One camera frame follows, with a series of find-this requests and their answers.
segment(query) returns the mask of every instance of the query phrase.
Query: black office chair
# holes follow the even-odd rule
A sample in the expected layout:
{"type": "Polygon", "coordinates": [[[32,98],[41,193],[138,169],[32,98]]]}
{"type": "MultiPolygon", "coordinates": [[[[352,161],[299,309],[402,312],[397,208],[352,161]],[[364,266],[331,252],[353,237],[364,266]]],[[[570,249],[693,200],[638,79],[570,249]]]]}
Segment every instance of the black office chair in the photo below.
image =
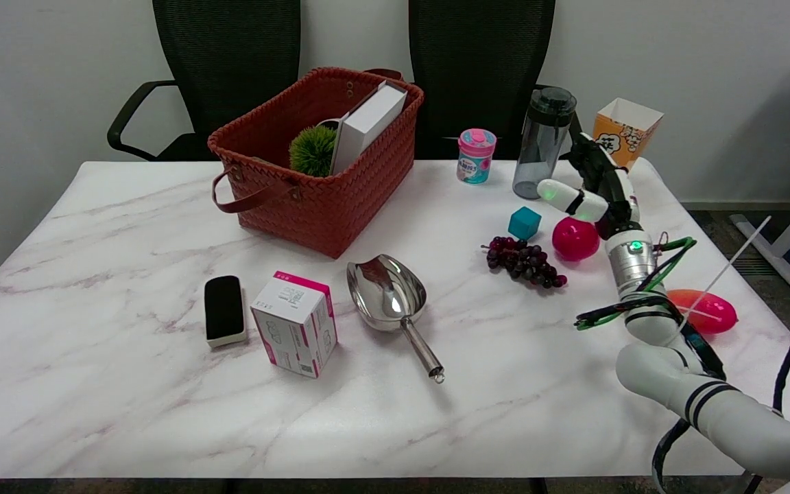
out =
{"type": "Polygon", "coordinates": [[[467,128],[517,159],[529,97],[551,40],[554,0],[410,0],[414,80],[426,93],[417,159],[455,159],[467,128]]]}
{"type": "Polygon", "coordinates": [[[215,161],[209,134],[298,80],[300,0],[154,0],[154,19],[174,81],[145,82],[109,128],[113,149],[149,161],[215,161]],[[158,156],[123,144],[121,134],[142,101],[178,86],[193,134],[158,156]]]}

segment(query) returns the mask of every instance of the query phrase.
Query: robotic arm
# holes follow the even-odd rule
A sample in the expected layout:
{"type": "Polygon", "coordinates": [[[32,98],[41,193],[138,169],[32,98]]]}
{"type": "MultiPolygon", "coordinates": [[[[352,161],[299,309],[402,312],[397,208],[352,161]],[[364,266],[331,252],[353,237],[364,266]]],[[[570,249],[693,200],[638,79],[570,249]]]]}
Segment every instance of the robotic arm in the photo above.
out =
{"type": "Polygon", "coordinates": [[[606,241],[621,306],[630,308],[624,312],[627,330],[643,342],[621,350],[618,380],[680,416],[747,471],[790,479],[790,422],[727,384],[721,360],[703,337],[690,325],[678,329],[681,315],[661,283],[639,290],[656,269],[656,257],[639,224],[626,169],[583,132],[574,132],[565,158],[584,179],[584,190],[543,180],[538,193],[557,209],[596,222],[606,241]]]}

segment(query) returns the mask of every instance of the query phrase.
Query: metal scoop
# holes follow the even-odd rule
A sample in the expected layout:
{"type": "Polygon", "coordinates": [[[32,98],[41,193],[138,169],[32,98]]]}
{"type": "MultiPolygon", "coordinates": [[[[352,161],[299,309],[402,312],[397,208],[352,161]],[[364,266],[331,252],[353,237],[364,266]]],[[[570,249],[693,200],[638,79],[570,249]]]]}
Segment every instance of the metal scoop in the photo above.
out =
{"type": "Polygon", "coordinates": [[[404,331],[429,377],[441,384],[444,368],[413,322],[426,305],[426,287],[420,279],[385,254],[360,265],[349,263],[346,278],[361,319],[377,331],[404,331]]]}

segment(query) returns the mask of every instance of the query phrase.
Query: scoop handle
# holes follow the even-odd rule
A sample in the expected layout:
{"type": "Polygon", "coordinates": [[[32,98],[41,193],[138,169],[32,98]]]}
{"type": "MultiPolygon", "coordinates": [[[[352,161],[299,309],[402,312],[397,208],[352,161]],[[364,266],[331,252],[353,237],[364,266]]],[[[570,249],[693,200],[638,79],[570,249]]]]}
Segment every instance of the scoop handle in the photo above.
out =
{"type": "Polygon", "coordinates": [[[422,339],[420,332],[416,331],[414,322],[405,317],[401,320],[401,329],[404,331],[404,335],[410,341],[410,344],[413,345],[416,356],[420,358],[420,362],[426,368],[429,377],[434,379],[437,384],[441,384],[444,381],[444,366],[441,365],[438,357],[429,348],[426,340],[422,339]]]}

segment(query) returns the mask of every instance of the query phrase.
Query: chair armrest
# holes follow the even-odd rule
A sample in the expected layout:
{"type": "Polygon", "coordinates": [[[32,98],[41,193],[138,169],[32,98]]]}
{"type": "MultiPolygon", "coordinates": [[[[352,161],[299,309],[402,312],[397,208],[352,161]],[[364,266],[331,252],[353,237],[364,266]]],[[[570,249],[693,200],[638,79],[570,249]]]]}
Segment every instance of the chair armrest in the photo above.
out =
{"type": "Polygon", "coordinates": [[[136,110],[139,109],[142,101],[145,101],[145,98],[151,94],[151,91],[154,91],[161,86],[174,85],[176,85],[176,81],[151,81],[145,82],[139,86],[135,93],[133,93],[132,96],[126,100],[126,103],[123,104],[123,108],[120,109],[120,112],[118,112],[118,116],[115,117],[114,121],[112,122],[112,126],[109,127],[109,132],[106,135],[109,141],[109,146],[112,146],[113,150],[130,153],[134,156],[141,157],[141,159],[148,161],[154,160],[154,154],[123,144],[120,141],[120,137],[123,129],[126,128],[126,124],[128,124],[132,118],[132,115],[136,112],[136,110]]]}

